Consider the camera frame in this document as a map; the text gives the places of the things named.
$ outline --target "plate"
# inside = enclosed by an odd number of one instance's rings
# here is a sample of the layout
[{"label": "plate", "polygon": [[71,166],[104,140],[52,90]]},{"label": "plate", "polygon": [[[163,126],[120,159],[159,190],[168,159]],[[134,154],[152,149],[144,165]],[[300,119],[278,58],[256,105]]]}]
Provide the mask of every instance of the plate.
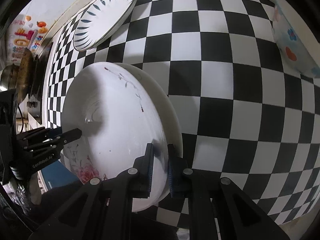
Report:
[{"label": "plate", "polygon": [[73,36],[77,51],[96,47],[127,19],[137,0],[95,0],[81,17]]},{"label": "plate", "polygon": [[[141,69],[125,63],[115,64],[129,71],[141,83],[158,111],[167,143],[172,143],[177,151],[178,156],[182,157],[183,144],[181,128],[177,114],[166,93],[164,93],[160,85],[148,73],[142,71]],[[164,199],[168,194],[169,182],[167,182],[167,185],[158,201]]]},{"label": "plate", "polygon": [[156,154],[150,197],[134,199],[132,211],[158,201],[167,181],[167,141],[150,96],[127,70],[97,62],[80,71],[68,89],[61,126],[63,132],[82,130],[82,137],[67,144],[63,152],[83,183],[93,177],[116,177],[131,168],[152,142]]}]

